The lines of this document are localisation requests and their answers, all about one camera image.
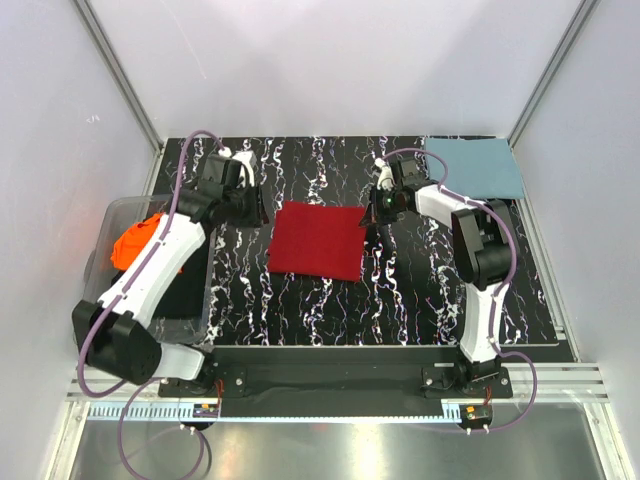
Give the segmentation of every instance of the black marble surface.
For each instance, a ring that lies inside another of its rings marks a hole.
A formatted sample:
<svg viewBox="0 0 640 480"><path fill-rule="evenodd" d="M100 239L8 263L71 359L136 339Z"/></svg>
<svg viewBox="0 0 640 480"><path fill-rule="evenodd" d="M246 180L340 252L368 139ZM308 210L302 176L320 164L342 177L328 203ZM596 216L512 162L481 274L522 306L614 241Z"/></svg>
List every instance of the black marble surface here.
<svg viewBox="0 0 640 480"><path fill-rule="evenodd" d="M366 205L374 158L423 137L225 138L251 149L272 222L261 229L222 227L214 260L211 322L217 345L455 344L464 322L465 289L455 273L450 234L434 220L405 214L378 237L362 281L269 274L266 250L274 213L285 200ZM173 188L183 139L167 143L154 193ZM182 172L197 181L213 141L197 139ZM555 330L515 203L510 206L522 258L505 299L502 343L555 344Z"/></svg>

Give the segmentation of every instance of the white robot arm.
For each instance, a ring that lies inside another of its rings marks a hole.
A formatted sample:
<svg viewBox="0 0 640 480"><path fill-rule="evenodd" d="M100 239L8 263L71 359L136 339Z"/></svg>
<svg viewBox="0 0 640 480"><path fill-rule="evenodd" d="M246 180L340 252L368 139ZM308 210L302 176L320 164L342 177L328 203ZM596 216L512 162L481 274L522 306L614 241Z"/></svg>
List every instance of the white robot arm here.
<svg viewBox="0 0 640 480"><path fill-rule="evenodd" d="M452 231L456 269L467 293L456 376L462 385L496 376L500 370L497 353L500 319L508 290L500 287L511 265L505 232L480 209L443 193L418 169L415 159L391 164L378 159L376 167L380 176L371 190L361 226L387 225L398 220L398 213L413 211L435 219ZM515 237L504 202L480 203L493 210ZM496 308L492 319L494 299Z"/></svg>
<svg viewBox="0 0 640 480"><path fill-rule="evenodd" d="M164 233L169 222L165 214L133 264L98 302L78 303L72 319L79 348L104 307L115 303L91 342L87 364L137 385L151 377L206 383L211 366L202 352L157 342L147 328L172 280L218 224L257 227L268 222L255 185L255 163L253 152L233 158L210 155L198 190L182 190L169 231Z"/></svg>

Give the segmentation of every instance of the purple cable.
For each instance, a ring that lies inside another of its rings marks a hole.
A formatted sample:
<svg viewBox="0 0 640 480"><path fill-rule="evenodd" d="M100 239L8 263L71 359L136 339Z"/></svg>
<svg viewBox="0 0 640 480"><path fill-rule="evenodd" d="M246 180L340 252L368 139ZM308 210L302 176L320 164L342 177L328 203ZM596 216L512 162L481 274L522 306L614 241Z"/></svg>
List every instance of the purple cable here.
<svg viewBox="0 0 640 480"><path fill-rule="evenodd" d="M142 385L140 385L140 387L138 387L138 389L135 392L133 392L133 395L131 395L131 398L129 398L129 400L127 401L127 404L122 409L122 413L120 414L120 418L118 419L118 454L120 455L120 460L122 461L124 468L127 469L127 472L129 472L129 474L133 478L137 478L138 480L151 480L151 479L149 479L148 477L143 477L138 472L136 472L131 466L131 464L129 463L127 455L125 455L124 453L124 446L122 444L122 427L124 424L124 417L127 415L127 412L129 411L129 407L133 403L133 400L140 394L140 392L142 392L142 390L147 388L152 383L157 382L159 380L160 380L159 378L151 378L147 380L145 383L143 383ZM193 474L196 473L196 470L198 470L198 467L200 466L200 464L202 463L202 459L204 458L204 448L205 448L205 443L207 443L207 439L198 430L194 429L193 432L197 434L198 440L200 440L200 452L198 453L198 459L196 460L196 463L193 466L193 468L189 470L189 472L187 472L185 476L180 477L179 480L187 480L191 478Z"/></svg>
<svg viewBox="0 0 640 480"><path fill-rule="evenodd" d="M438 188L442 187L444 185L444 181L447 179L447 177L449 176L449 166L447 165L447 162L445 162L440 156L436 155L433 152L430 152L428 150L423 150L421 148L400 148L398 150L394 150L393 152L389 152L386 155L384 155L382 157L382 160L389 163L389 158L394 156L394 155L399 155L401 153L422 153L424 155L428 155L430 157L435 158L436 160L438 160L441 164L442 167L444 168L444 175L442 175L442 178L440 179L440 181L438 182Z"/></svg>
<svg viewBox="0 0 640 480"><path fill-rule="evenodd" d="M429 155L429 156L435 158L436 160L438 160L442 164L442 166L444 167L444 175L443 175L442 179L440 180L440 182L438 183L438 190L440 191L440 193L442 193L442 194L444 194L444 195L446 195L446 196L448 196L450 198L453 198L454 200L457 200L459 202L464 202L465 204L472 205L474 207L479 208L484 213L489 215L493 220L495 220L495 222L499 225L499 227L502 229L502 231L505 232L505 235L507 237L507 243L509 244L509 251L511 252L511 265L509 267L509 272L507 273L507 276L502 281L502 283L498 286L498 289L496 291L496 295L498 295L505 287L507 287L511 283L511 280L513 280L513 277L516 274L517 253L516 253L515 240L513 239L513 236L511 235L511 232L507 228L507 225L504 223L504 221L498 215L496 215L496 213L493 210L488 208L484 203L481 203L481 202L478 202L478 201L475 201L475 200L471 200L468 197L464 197L462 195L459 195L459 194L457 194L455 192L452 192L451 190L447 189L443 185L443 183L446 180L447 176L449 175L449 168L447 167L446 162L442 158L440 158L438 155L436 155L435 153L429 152L428 150L423 150L423 149L420 149L420 148L401 148L399 150L394 150L393 152L387 153L386 155L384 155L382 157L382 160L387 161L387 159L389 157L391 157L393 155L400 154L400 153L405 153L405 152L422 153L424 155ZM496 308L497 308L497 304L496 304L496 299L494 297L494 298L492 298L491 309L489 311L489 315L490 315L490 319L489 319L489 338L493 338L493 328L494 328L494 325L495 325L494 318L495 318ZM509 423L507 423L505 425L501 425L499 427L495 427L495 428L491 429L492 431L499 432L499 431L502 431L502 430L506 430L507 428L513 427L514 425L517 425L529 413L529 411L533 407L533 404L534 404L534 402L536 400L536 396L537 396L537 393L538 393L538 375L537 375L537 372L536 372L535 365L533 364L531 359L527 355L525 355L524 353L522 353L522 352L502 353L502 351L500 350L499 344L498 344L498 339L495 339L495 341L491 343L491 346L495 350L496 354L498 356L500 356L501 358L518 357L521 360L524 360L529 365L529 367L531 368L531 375L533 376L533 391L531 392L531 398L529 399L529 403L527 404L526 408L524 409L522 414L520 414L518 416L518 418L516 418L515 420L513 420L513 421L511 421L511 422L509 422Z"/></svg>
<svg viewBox="0 0 640 480"><path fill-rule="evenodd" d="M160 234L159 241L157 241L151 247L151 250L149 250L149 253L147 254L147 256L142 260L142 262L140 262L140 265L138 265L135 271L131 274L131 277L129 278L129 280L127 280L127 282L122 287L122 293L124 294L126 294L129 291L129 289L131 288L133 283L136 281L136 279L140 276L144 268L149 264L149 262L153 258L153 255L158 251L158 248L160 248L161 241L164 240L164 238L167 236L167 233L169 233L169 229L171 228L171 223L173 222L173 216L176 212L176 209L178 208L178 197L180 196L180 187L182 186L182 170L184 169L184 164L187 159L187 150L189 148L189 145L191 145L191 142L193 141L193 139L198 135L208 135L209 137L213 138L213 140L218 144L218 147L220 147L220 149L225 148L222 142L220 141L220 139L216 137L213 133L208 132L207 130L196 130L191 135L189 135L189 137L187 137L187 139L184 141L184 144L182 145L182 150L180 151L180 160L178 161L178 171L176 173L176 184L173 189L173 200L171 201L169 218L167 219L167 223L164 227L164 230ZM89 389L89 386L87 385L87 382L85 381L85 377L84 377L84 366L87 361L87 354L89 353L89 347L91 346L93 339L97 335L98 330L100 330L100 327L102 327L102 324L105 322L105 320L107 319L109 314L113 311L113 309L118 304L118 302L122 300L122 298L123 298L122 295L117 295L113 299L113 301L105 307L105 309L96 319L91 329L89 329L89 333L87 334L87 337L85 338L84 343L82 344L82 348L80 349L80 355L78 358L78 368L77 368L78 385L80 386L82 393L84 393L86 396L91 398L106 397L107 395L118 390L120 387L122 387L122 385L126 383L124 380L121 380L120 382L116 383L113 387L108 388L107 390L104 390L102 392L94 392L93 390Z"/></svg>

